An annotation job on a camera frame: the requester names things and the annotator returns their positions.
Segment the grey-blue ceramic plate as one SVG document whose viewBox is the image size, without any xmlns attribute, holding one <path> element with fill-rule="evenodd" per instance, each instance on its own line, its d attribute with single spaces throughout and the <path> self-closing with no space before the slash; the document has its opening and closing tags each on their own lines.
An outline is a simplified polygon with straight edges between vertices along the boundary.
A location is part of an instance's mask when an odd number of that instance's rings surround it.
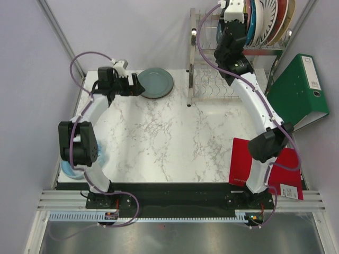
<svg viewBox="0 0 339 254">
<path fill-rule="evenodd" d="M 174 88 L 172 75 L 162 68 L 149 68 L 138 74 L 138 80 L 145 89 L 145 98 L 158 99 L 168 95 Z"/>
</svg>

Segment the dark plate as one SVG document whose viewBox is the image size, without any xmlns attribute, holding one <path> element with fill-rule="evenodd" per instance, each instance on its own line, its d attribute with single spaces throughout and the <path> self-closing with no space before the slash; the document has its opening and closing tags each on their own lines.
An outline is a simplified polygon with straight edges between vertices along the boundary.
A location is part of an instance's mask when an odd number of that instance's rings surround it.
<svg viewBox="0 0 339 254">
<path fill-rule="evenodd" d="M 219 43 L 221 38 L 222 38 L 222 27 L 221 27 L 221 24 L 218 23 L 218 25 L 217 25 L 217 32 L 216 32 L 216 43 L 217 44 Z"/>
</svg>

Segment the blue polka dot plate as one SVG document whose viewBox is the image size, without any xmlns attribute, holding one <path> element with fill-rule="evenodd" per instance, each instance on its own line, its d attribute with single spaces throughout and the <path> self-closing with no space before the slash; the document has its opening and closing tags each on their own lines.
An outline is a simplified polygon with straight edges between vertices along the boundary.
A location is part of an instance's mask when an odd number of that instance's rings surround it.
<svg viewBox="0 0 339 254">
<path fill-rule="evenodd" d="M 256 29 L 256 4 L 254 0 L 251 0 L 251 18 L 247 30 L 247 40 L 245 44 L 246 46 L 251 45 L 254 39 L 255 29 Z"/>
</svg>

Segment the brown-rimmed petal pattern plate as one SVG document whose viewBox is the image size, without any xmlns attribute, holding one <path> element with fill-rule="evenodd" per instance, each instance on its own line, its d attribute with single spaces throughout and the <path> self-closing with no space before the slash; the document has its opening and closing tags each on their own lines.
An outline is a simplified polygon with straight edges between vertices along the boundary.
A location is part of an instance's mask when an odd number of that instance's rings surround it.
<svg viewBox="0 0 339 254">
<path fill-rule="evenodd" d="M 259 0 L 254 0 L 255 7 L 255 32 L 252 38 L 251 46 L 255 47 L 258 45 L 260 35 L 262 34 L 263 26 L 264 26 L 264 11 L 263 4 Z"/>
</svg>

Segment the white plate with blue stripes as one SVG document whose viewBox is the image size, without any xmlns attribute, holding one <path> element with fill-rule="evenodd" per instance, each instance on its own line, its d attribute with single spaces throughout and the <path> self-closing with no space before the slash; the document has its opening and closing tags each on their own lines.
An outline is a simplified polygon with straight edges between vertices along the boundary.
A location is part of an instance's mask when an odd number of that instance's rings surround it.
<svg viewBox="0 0 339 254">
<path fill-rule="evenodd" d="M 263 26 L 258 36 L 256 45 L 263 46 L 267 43 L 268 37 L 273 30 L 278 15 L 278 1 L 277 0 L 263 0 L 260 1 L 263 20 Z"/>
</svg>

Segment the red plate with teal flower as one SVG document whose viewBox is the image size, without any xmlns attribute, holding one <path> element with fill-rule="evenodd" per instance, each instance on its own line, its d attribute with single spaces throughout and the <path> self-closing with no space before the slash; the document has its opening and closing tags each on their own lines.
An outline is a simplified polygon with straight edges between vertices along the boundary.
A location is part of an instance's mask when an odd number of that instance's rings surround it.
<svg viewBox="0 0 339 254">
<path fill-rule="evenodd" d="M 281 30 L 284 20 L 286 19 L 288 11 L 289 1 L 288 0 L 278 0 L 278 12 L 275 20 L 273 29 L 267 39 L 267 44 L 271 46 L 274 44 L 274 39 L 278 35 L 278 32 Z"/>
</svg>

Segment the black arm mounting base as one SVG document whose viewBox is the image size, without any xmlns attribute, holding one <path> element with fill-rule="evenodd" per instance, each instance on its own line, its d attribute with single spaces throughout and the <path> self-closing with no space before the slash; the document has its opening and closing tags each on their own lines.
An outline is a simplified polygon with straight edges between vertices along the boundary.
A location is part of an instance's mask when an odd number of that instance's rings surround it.
<svg viewBox="0 0 339 254">
<path fill-rule="evenodd" d="M 139 215 L 230 215 L 236 210 L 270 210 L 268 191 L 251 194 L 229 183 L 114 183 L 106 196 L 89 192 L 87 209 L 114 209 Z"/>
</svg>

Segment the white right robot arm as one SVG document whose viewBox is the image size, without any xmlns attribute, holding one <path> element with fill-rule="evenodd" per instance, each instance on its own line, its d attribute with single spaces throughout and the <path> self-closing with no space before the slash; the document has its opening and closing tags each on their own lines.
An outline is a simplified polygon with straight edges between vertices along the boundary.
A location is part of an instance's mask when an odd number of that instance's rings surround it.
<svg viewBox="0 0 339 254">
<path fill-rule="evenodd" d="M 252 65 L 243 54 L 247 40 L 246 24 L 219 21 L 219 25 L 222 34 L 214 51 L 217 69 L 244 103 L 257 134 L 248 143 L 252 165 L 246 181 L 248 192 L 242 196 L 246 207 L 255 208 L 262 201 L 260 193 L 268 188 L 271 165 L 287 145 L 293 126 L 285 123 L 270 105 Z"/>
</svg>

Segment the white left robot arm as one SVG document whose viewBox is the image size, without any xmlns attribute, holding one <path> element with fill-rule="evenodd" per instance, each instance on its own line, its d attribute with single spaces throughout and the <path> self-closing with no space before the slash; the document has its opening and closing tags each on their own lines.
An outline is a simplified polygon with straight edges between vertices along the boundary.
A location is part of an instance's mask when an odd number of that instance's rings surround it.
<svg viewBox="0 0 339 254">
<path fill-rule="evenodd" d="M 132 85 L 128 76 L 98 74 L 84 108 L 71 120 L 61 121 L 58 125 L 62 161 L 68 162 L 74 173 L 83 175 L 90 191 L 99 193 L 97 200 L 105 208 L 114 206 L 117 199 L 115 193 L 109 191 L 111 181 L 97 161 L 99 147 L 94 125 L 117 95 L 139 96 L 145 91 L 136 73 L 132 73 L 131 78 Z"/>
</svg>

